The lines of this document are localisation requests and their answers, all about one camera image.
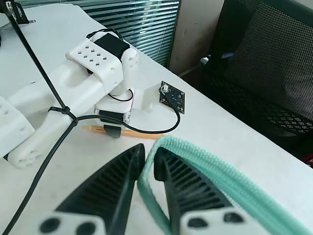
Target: window blind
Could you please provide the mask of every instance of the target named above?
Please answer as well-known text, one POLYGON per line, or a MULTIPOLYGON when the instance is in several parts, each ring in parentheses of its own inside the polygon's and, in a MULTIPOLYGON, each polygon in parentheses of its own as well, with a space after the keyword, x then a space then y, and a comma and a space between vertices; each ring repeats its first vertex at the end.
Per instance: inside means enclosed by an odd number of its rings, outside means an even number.
POLYGON ((167 66, 179 0, 17 0, 23 7, 51 3, 80 6, 90 17, 117 30, 133 46, 167 66))

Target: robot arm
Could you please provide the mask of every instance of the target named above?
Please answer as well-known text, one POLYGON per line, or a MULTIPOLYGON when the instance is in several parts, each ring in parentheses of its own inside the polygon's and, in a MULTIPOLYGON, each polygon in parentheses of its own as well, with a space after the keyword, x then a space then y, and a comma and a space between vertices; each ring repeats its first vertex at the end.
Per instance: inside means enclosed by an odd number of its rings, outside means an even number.
MULTIPOLYGON (((138 68, 137 52, 127 43, 104 32, 96 33, 91 40, 85 39, 70 50, 66 58, 49 74, 49 78, 77 117, 85 114, 107 94, 121 95, 130 89, 138 68), (124 46, 117 47, 120 58, 104 49, 110 45, 99 43, 108 39, 124 46)), ((72 121, 68 115, 49 112, 36 131, 27 121, 25 117, 30 114, 47 111, 51 106, 59 107, 43 79, 24 87, 8 101, 1 98, 0 102, 4 104, 0 112, 6 113, 0 114, 0 154, 8 154, 7 160, 17 168, 32 165, 51 149, 72 121)))

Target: black circuit board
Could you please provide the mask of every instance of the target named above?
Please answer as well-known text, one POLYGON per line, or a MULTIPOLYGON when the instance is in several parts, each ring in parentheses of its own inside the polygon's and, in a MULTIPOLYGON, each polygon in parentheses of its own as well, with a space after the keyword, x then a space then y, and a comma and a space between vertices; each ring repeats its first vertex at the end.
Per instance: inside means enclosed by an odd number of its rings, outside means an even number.
MULTIPOLYGON (((164 85, 168 86, 167 97, 170 97, 172 104, 176 106, 178 111, 182 114, 185 114, 185 92, 177 89, 176 87, 171 86, 170 84, 162 81, 161 87, 164 85)), ((166 106, 170 107, 170 104, 165 99, 164 95, 160 94, 159 98, 160 103, 165 104, 166 106)))

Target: wall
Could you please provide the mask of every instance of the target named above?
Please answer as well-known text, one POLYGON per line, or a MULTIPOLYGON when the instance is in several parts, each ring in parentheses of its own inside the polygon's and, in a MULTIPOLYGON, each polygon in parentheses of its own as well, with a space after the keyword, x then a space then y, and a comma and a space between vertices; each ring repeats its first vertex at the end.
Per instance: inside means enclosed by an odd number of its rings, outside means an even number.
POLYGON ((179 75, 206 55, 224 0, 181 0, 169 69, 179 75))

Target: screw hole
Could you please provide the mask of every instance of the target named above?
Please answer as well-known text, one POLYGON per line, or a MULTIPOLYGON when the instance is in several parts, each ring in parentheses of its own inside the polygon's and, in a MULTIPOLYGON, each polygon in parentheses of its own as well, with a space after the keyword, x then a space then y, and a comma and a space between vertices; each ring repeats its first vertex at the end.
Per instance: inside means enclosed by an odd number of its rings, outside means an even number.
POLYGON ((50 219, 47 219, 40 225, 40 232, 43 234, 49 234, 58 229, 60 226, 61 221, 59 218, 52 217, 50 219))
POLYGON ((92 235, 96 231, 96 225, 92 222, 86 222, 79 225, 76 229, 77 235, 92 235))
POLYGON ((208 227, 208 223, 201 218, 193 218, 188 221, 189 228, 206 228, 208 227))
POLYGON ((244 219, 237 213, 229 212, 224 215, 224 221, 226 223, 243 223, 244 219))

